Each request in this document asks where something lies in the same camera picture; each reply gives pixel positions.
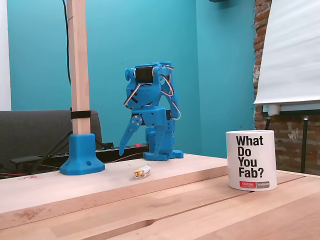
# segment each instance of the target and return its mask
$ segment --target wooden pole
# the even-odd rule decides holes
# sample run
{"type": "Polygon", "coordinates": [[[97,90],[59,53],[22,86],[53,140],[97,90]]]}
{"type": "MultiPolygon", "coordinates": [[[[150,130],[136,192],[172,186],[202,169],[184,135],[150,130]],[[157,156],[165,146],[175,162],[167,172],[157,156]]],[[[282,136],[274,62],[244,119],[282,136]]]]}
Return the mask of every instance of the wooden pole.
{"type": "MultiPolygon", "coordinates": [[[[67,0],[72,111],[89,111],[89,74],[85,0],[67,0]]],[[[72,120],[74,135],[90,134],[90,118],[72,120]]]]}

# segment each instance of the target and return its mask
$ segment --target small battery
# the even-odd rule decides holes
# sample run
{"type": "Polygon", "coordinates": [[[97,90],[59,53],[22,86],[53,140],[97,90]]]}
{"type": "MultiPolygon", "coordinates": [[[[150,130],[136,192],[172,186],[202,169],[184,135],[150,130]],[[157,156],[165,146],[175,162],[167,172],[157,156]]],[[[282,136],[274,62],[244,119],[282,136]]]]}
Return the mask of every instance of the small battery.
{"type": "Polygon", "coordinates": [[[151,167],[149,164],[146,164],[139,169],[134,171],[134,175],[136,179],[144,179],[150,175],[151,167]]]}

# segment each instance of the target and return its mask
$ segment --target white wall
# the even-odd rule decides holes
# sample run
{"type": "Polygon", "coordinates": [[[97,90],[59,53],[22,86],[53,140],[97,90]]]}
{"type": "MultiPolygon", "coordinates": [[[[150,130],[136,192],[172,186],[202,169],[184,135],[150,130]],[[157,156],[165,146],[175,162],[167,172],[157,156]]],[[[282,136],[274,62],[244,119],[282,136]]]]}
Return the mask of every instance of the white wall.
{"type": "Polygon", "coordinates": [[[0,111],[11,111],[7,1],[0,0],[0,111]]]}

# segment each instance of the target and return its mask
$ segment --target wood grain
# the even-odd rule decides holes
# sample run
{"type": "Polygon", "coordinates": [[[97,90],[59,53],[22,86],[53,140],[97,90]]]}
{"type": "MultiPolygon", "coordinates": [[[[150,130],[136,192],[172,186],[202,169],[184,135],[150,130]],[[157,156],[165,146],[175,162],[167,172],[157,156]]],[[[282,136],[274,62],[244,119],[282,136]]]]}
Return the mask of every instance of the wood grain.
{"type": "MultiPolygon", "coordinates": [[[[277,177],[279,183],[302,178],[284,173],[277,177]]],[[[247,194],[229,187],[228,176],[221,176],[5,229],[0,239],[104,240],[247,194]]]]}
{"type": "Polygon", "coordinates": [[[209,234],[320,192],[320,179],[302,177],[271,191],[252,192],[175,215],[112,240],[212,240],[209,234]]]}
{"type": "Polygon", "coordinates": [[[318,240],[320,192],[250,217],[197,240],[318,240]]]}
{"type": "MultiPolygon", "coordinates": [[[[90,110],[85,0],[68,0],[69,66],[72,111],[90,110]]],[[[74,135],[90,134],[90,118],[72,120],[74,135]]]]}
{"type": "Polygon", "coordinates": [[[227,161],[185,154],[184,158],[148,162],[151,174],[135,179],[144,159],[106,165],[98,173],[66,176],[48,172],[34,178],[3,179],[0,229],[60,216],[164,189],[226,175],[227,161]]]}

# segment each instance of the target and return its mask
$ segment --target black strap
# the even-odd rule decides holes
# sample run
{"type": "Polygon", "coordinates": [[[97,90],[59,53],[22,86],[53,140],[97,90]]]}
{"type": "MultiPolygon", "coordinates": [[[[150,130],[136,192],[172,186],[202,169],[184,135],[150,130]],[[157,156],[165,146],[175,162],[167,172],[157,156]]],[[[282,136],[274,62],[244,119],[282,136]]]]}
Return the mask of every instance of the black strap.
{"type": "Polygon", "coordinates": [[[91,111],[72,111],[71,119],[87,119],[91,118],[91,111]]]}

